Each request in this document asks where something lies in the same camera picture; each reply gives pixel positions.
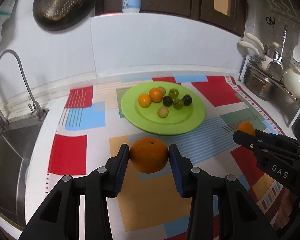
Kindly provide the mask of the medium orange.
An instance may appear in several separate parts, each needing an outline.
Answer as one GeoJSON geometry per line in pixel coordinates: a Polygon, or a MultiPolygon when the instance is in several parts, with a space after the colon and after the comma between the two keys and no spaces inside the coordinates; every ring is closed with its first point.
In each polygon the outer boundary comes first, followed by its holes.
{"type": "Polygon", "coordinates": [[[256,131],[253,125],[249,122],[242,122],[237,126],[238,131],[242,131],[245,133],[248,133],[249,135],[255,136],[256,131]]]}

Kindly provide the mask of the cream handled saucepan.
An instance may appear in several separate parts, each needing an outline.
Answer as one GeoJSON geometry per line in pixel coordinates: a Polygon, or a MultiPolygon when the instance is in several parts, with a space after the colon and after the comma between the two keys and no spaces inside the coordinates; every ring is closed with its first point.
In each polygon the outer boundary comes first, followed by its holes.
{"type": "Polygon", "coordinates": [[[261,70],[266,71],[268,65],[273,61],[273,59],[268,57],[264,51],[260,53],[259,50],[249,42],[239,41],[238,45],[253,51],[251,61],[252,63],[256,64],[261,70]]]}
{"type": "Polygon", "coordinates": [[[261,48],[264,55],[266,55],[274,60],[276,60],[280,57],[281,53],[279,52],[279,48],[281,48],[281,46],[277,42],[272,42],[271,46],[268,46],[268,45],[263,44],[255,35],[253,35],[251,33],[245,33],[245,36],[248,39],[256,42],[259,45],[259,47],[261,48]]]}

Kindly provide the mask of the tan round fruit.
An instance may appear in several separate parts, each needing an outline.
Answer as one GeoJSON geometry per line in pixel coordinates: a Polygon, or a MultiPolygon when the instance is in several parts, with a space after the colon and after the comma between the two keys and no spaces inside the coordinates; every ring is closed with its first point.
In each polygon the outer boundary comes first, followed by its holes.
{"type": "Polygon", "coordinates": [[[158,108],[157,114],[160,118],[166,118],[169,114],[169,110],[165,106],[161,106],[158,108]]]}
{"type": "Polygon", "coordinates": [[[166,89],[162,86],[157,87],[158,90],[160,90],[162,92],[163,95],[166,94],[166,89]]]}

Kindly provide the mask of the colourful patchwork table mat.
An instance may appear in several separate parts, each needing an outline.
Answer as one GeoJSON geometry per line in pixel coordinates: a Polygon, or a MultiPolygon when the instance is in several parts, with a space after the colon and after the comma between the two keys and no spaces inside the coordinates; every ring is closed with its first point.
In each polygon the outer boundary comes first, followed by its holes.
{"type": "Polygon", "coordinates": [[[160,136],[139,130],[124,116],[120,101],[131,83],[90,86],[70,91],[52,143],[45,192],[63,175],[81,177],[115,156],[122,144],[147,159],[157,158],[155,173],[142,173],[129,163],[119,195],[108,200],[114,239],[185,239],[190,216],[189,199],[179,196],[166,158],[176,144],[193,165],[209,174],[236,176],[270,223],[274,223],[282,186],[256,168],[249,150],[236,145],[232,135],[242,122],[256,129],[282,129],[232,77],[202,76],[154,78],[152,87],[181,85],[205,104],[206,117],[186,134],[160,136]]]}

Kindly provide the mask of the small orange tangerine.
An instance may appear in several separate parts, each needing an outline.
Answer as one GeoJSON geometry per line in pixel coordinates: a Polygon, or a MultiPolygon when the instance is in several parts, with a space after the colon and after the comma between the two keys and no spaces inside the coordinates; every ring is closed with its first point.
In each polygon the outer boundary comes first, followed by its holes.
{"type": "Polygon", "coordinates": [[[149,107],[151,105],[151,102],[151,97],[146,93],[143,93],[138,97],[138,103],[143,108],[149,107]]]}

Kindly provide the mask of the green plum fruit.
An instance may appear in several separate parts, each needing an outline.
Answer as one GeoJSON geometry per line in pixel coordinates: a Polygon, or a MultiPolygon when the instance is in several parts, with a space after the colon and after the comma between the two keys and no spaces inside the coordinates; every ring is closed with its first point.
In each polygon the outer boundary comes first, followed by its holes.
{"type": "Polygon", "coordinates": [[[184,101],[179,99],[179,98],[176,98],[173,100],[173,107],[177,110],[180,110],[184,107],[184,101]]]}
{"type": "Polygon", "coordinates": [[[168,92],[168,96],[172,99],[175,100],[179,96],[179,91],[175,88],[171,88],[168,92]]]}

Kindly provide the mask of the metal dish rack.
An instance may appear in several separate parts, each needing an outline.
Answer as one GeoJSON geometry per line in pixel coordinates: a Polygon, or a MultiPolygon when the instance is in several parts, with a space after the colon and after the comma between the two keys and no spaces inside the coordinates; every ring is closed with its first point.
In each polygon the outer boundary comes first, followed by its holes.
{"type": "Polygon", "coordinates": [[[300,100],[297,100],[292,96],[292,94],[285,89],[283,83],[275,81],[272,77],[258,68],[256,64],[252,63],[251,59],[252,56],[246,56],[238,80],[244,83],[248,67],[251,67],[266,76],[275,85],[273,98],[269,102],[279,109],[279,113],[282,114],[287,127],[291,128],[300,116],[300,100]]]}

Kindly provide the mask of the cream enamel pot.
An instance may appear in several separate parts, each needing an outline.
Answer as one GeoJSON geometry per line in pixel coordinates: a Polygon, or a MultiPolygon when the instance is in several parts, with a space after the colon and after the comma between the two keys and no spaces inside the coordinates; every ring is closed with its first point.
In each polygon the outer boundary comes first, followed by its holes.
{"type": "Polygon", "coordinates": [[[283,85],[292,96],[300,100],[300,68],[295,66],[287,68],[283,75],[283,85]]]}

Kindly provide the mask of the steel skimmer ladle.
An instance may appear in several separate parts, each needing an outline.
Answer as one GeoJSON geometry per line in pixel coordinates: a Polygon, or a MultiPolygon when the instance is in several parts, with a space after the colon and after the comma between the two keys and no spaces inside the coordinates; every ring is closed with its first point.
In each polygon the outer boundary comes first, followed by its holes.
{"type": "Polygon", "coordinates": [[[287,29],[288,27],[285,24],[283,28],[282,46],[281,46],[281,53],[279,58],[271,61],[266,68],[266,72],[276,81],[281,81],[283,74],[285,72],[282,64],[282,55],[283,55],[283,50],[287,38],[287,29]]]}

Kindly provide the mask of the black frying pan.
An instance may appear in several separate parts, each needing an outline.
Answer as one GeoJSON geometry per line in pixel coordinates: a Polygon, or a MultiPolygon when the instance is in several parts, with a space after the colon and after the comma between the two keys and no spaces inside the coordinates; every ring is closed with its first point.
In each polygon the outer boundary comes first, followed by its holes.
{"type": "Polygon", "coordinates": [[[34,0],[33,16],[47,31],[61,31],[79,23],[95,7],[97,0],[34,0]]]}

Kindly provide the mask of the steel cooking pot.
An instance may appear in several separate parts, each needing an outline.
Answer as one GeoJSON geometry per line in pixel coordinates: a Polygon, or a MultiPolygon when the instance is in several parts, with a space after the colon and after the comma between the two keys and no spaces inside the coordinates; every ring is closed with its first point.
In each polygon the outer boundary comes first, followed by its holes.
{"type": "Polygon", "coordinates": [[[275,85],[263,74],[248,67],[244,83],[253,94],[264,101],[270,101],[275,92],[275,85]]]}

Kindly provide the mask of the steel kitchen sink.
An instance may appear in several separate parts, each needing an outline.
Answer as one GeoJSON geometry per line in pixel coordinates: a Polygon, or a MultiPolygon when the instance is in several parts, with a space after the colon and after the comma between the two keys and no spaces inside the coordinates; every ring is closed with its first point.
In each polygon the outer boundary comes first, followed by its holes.
{"type": "Polygon", "coordinates": [[[25,227],[26,171],[42,124],[0,128],[0,214],[25,227]]]}

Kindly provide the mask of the large orange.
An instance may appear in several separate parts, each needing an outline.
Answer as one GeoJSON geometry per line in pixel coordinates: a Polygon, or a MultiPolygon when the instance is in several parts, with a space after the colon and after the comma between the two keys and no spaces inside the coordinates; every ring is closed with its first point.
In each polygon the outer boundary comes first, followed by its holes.
{"type": "Polygon", "coordinates": [[[157,138],[143,137],[132,144],[129,158],[137,171],[145,174],[155,173],[166,166],[168,148],[157,138]]]}

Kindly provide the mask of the green round plate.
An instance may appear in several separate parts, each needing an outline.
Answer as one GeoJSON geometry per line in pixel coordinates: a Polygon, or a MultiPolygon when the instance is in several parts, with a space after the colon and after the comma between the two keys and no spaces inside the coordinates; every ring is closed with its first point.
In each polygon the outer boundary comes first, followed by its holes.
{"type": "Polygon", "coordinates": [[[159,135],[179,135],[197,128],[206,109],[202,99],[177,83],[143,82],[122,96],[121,111],[139,129],[159,135]]]}

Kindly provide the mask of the white rice spoon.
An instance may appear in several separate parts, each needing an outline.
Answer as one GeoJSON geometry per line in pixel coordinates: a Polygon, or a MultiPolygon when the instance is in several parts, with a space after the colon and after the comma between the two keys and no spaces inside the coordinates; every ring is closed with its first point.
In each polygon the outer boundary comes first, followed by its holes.
{"type": "Polygon", "coordinates": [[[292,56],[296,62],[300,63],[300,30],[298,32],[298,42],[297,42],[297,45],[293,49],[292,56]]]}

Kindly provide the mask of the dark purple plum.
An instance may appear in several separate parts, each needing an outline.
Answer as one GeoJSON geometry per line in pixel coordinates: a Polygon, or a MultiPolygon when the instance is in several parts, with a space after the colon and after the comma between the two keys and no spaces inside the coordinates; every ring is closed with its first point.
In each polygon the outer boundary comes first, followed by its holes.
{"type": "Polygon", "coordinates": [[[185,94],[182,98],[184,106],[189,106],[192,103],[192,97],[189,94],[185,94]]]}

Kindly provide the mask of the black scissors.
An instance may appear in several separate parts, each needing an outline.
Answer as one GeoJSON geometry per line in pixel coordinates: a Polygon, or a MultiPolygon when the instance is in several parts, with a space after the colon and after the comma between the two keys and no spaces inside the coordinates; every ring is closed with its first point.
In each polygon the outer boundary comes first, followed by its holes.
{"type": "Polygon", "coordinates": [[[273,33],[275,33],[275,23],[276,23],[275,17],[274,16],[267,16],[266,17],[266,22],[267,22],[268,25],[271,26],[271,29],[272,29],[273,33]]]}

